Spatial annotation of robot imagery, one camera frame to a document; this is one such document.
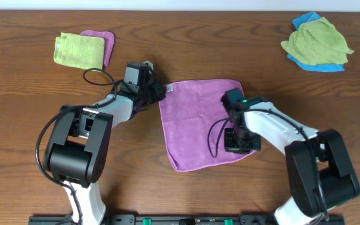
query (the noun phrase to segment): green connector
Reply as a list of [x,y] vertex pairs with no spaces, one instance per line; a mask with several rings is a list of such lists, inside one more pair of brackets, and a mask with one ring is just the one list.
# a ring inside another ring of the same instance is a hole
[[153,223],[152,219],[143,219],[142,225],[151,225]]
[[233,225],[233,220],[232,219],[225,219],[224,220],[224,225]]

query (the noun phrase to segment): purple microfiber cloth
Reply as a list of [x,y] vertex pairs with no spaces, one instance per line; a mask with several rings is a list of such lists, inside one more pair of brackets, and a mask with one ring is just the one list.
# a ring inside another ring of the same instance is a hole
[[115,35],[108,31],[93,31],[87,30],[80,33],[82,36],[89,37],[99,37],[105,40],[105,50],[104,50],[104,66],[109,65],[109,60],[111,60],[111,54],[113,50],[113,45],[115,43]]
[[[247,157],[224,150],[220,138],[217,158],[209,153],[209,128],[219,119],[228,118],[221,104],[224,92],[241,84],[229,79],[181,81],[166,85],[166,98],[159,102],[167,155],[176,171],[188,172],[208,166],[233,163]],[[212,151],[223,122],[217,124],[210,136]]]

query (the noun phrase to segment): wooden table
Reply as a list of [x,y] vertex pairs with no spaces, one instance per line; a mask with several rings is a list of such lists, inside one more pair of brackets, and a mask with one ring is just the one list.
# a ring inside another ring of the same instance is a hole
[[[60,32],[113,32],[116,43],[106,71],[116,79],[123,78],[126,62],[150,60],[165,83],[238,80],[247,96],[267,96],[303,124],[337,129],[360,180],[360,13],[320,13],[355,50],[346,71],[337,73],[303,71],[287,59],[280,42],[301,14],[0,11],[0,224],[71,212],[63,188],[36,166],[36,138],[61,105],[95,103],[111,88],[90,85],[83,70],[54,63]],[[139,214],[270,212],[290,197],[284,156],[265,141],[260,153],[243,161],[175,172],[158,105],[112,131],[100,183],[110,208]],[[360,224],[360,197],[333,212],[348,224]]]

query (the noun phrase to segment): yellow-green cloth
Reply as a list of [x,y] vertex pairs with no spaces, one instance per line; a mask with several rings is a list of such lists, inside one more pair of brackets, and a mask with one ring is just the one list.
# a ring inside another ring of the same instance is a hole
[[80,69],[103,68],[105,40],[61,33],[55,41],[55,63]]
[[281,46],[300,62],[308,65],[344,64],[348,62],[347,42],[325,17],[300,25]]

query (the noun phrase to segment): towel label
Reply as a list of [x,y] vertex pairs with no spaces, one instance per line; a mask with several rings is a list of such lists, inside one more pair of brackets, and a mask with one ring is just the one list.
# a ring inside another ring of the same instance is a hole
[[166,91],[167,91],[167,92],[174,91],[174,89],[173,89],[173,84],[167,85],[167,86],[166,86]]

